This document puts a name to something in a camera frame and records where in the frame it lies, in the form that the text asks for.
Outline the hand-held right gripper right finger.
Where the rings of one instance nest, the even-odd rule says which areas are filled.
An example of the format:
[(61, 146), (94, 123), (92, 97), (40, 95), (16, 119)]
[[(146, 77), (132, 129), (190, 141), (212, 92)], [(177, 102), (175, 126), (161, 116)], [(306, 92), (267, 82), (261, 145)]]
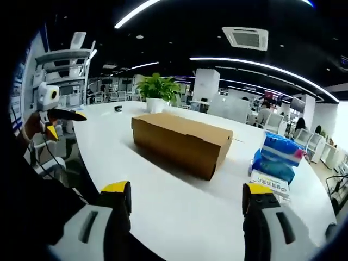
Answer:
[(243, 185), (245, 260), (310, 260), (313, 242), (296, 213), (268, 188)]

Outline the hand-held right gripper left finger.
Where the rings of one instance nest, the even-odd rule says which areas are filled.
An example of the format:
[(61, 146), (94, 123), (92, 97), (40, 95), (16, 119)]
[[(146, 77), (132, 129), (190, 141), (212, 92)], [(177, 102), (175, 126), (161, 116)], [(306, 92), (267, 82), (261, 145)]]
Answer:
[(91, 204), (62, 188), (53, 201), (50, 247), (125, 247), (131, 230), (131, 183), (107, 185)]

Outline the person's left hand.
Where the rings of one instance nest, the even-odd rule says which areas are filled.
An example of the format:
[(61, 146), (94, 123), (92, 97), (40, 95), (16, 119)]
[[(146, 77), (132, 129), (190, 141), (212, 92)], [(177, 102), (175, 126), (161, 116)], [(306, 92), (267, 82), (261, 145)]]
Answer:
[(35, 134), (42, 133), (44, 131), (40, 120), (40, 114), (38, 112), (34, 112), (25, 122), (22, 129), (22, 134), (27, 141), (31, 141)]

